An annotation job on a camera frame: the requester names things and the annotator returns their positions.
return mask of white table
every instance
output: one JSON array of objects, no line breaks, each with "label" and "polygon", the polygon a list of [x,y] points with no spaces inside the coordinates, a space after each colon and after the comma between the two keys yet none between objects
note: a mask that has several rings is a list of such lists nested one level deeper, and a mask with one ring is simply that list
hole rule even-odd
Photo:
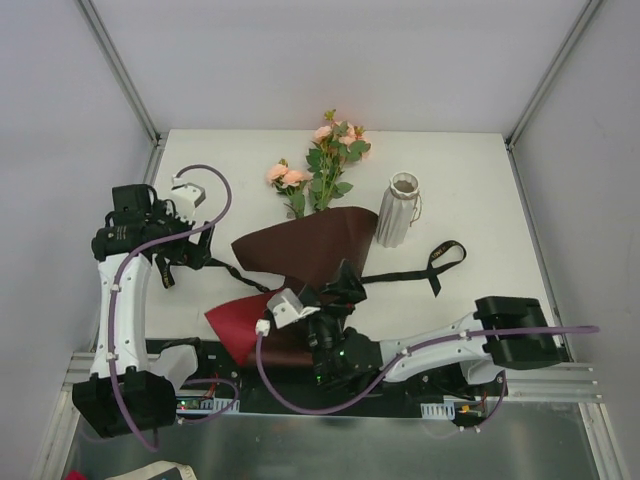
[{"label": "white table", "polygon": [[[305,168],[310,131],[172,130],[155,187],[166,198],[172,175],[193,163],[208,163],[228,178],[233,189],[229,214],[213,237],[214,257],[238,265],[231,242],[244,234],[286,221],[283,199],[265,182],[280,158]],[[457,240],[467,259],[439,276],[442,291],[434,298],[427,280],[367,286],[369,298],[358,305],[348,324],[372,339],[404,337],[442,327],[475,309],[489,295],[534,297],[549,324],[549,307],[532,240],[499,134],[369,132],[371,156],[349,169],[343,180],[355,185],[332,206],[356,205],[378,212],[388,179],[401,170],[420,180],[423,213],[405,242],[385,249],[375,240],[364,275],[426,266],[431,250]],[[207,199],[198,224],[213,218],[224,203],[224,190],[209,172],[185,178],[203,186]],[[231,278],[222,268],[191,271],[174,268],[176,285],[165,290],[152,274],[147,294],[146,337],[154,339],[217,337],[204,313],[227,301],[258,292]],[[249,272],[269,287],[282,277]]]}]

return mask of gray wall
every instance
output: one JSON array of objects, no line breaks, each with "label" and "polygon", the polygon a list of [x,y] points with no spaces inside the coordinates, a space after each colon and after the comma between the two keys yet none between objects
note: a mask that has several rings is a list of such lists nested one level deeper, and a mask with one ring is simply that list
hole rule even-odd
[{"label": "gray wall", "polygon": [[0,3],[0,477],[28,478],[95,320],[90,241],[150,146],[71,0]]},{"label": "gray wall", "polygon": [[97,0],[162,131],[508,133],[585,0]]},{"label": "gray wall", "polygon": [[640,2],[609,0],[518,143],[564,323],[598,363],[632,477],[640,477]]}]

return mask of cylindrical container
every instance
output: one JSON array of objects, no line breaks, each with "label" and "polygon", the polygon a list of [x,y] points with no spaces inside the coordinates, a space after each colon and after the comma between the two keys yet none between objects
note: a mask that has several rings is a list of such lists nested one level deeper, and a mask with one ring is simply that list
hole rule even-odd
[{"label": "cylindrical container", "polygon": [[407,172],[396,173],[384,192],[376,239],[385,247],[397,247],[404,241],[419,199],[418,179]]}]

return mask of red fabric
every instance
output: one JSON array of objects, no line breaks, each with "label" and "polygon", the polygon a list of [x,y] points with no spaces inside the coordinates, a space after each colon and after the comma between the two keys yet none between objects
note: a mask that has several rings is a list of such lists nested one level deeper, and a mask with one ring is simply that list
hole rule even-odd
[{"label": "red fabric", "polygon": [[84,475],[80,475],[78,472],[73,470],[69,475],[65,477],[64,480],[87,480],[87,477]]},{"label": "red fabric", "polygon": [[204,314],[224,348],[240,366],[246,363],[256,346],[256,322],[263,317],[267,302],[275,293],[233,300]]}]

